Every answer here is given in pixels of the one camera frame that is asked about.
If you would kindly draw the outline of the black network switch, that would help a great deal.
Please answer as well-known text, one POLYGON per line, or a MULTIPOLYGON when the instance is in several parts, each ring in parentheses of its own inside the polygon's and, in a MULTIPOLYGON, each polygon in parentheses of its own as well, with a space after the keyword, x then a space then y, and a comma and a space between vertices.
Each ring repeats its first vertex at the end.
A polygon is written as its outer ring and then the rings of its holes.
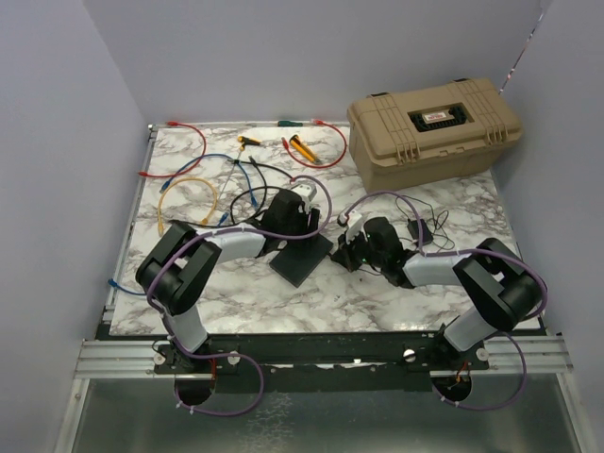
POLYGON ((328 255, 333 242, 321 234, 291 241, 270 261, 273 271, 298 288, 328 255))

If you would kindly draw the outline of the black power adapter with cable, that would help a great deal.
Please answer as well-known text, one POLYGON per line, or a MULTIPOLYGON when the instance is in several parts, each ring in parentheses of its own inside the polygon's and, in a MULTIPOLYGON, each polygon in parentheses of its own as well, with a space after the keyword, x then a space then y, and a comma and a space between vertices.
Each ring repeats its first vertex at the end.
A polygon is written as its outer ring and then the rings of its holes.
POLYGON ((449 217, 449 210, 441 210, 436 212, 435 208, 428 202, 409 196, 415 204, 420 204, 428 208, 429 217, 427 219, 420 218, 417 220, 411 218, 405 209, 400 205, 400 200, 396 199, 395 206, 403 214, 407 220, 407 230, 410 233, 410 237, 407 241, 417 243, 419 235, 422 235, 423 245, 434 244, 437 247, 437 251, 451 251, 455 248, 455 242, 449 237, 445 231, 445 225, 449 217))

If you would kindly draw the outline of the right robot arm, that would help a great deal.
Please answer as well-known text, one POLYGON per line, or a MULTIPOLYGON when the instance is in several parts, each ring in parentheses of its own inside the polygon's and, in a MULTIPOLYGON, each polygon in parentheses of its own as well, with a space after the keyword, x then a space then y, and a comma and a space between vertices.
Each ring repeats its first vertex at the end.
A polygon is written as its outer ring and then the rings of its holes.
POLYGON ((395 287, 462 287, 472 306, 440 328, 433 346, 435 361, 445 369, 459 366, 488 337, 512 331, 546 296, 543 281, 495 238, 466 252, 424 255, 404 247, 384 217, 348 225, 331 260, 349 272, 372 267, 395 287))

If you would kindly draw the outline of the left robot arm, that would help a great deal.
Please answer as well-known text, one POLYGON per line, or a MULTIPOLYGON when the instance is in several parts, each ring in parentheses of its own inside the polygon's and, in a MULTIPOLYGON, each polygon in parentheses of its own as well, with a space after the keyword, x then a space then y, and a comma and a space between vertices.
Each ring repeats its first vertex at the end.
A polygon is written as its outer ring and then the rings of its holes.
POLYGON ((316 232, 320 210, 311 205, 316 193, 313 184, 297 183, 279 190, 259 220, 206 234, 175 221, 145 257, 135 280, 179 344, 184 370, 198 372, 209 358, 196 303, 216 265, 275 252, 270 267, 299 287, 327 255, 331 242, 316 232))

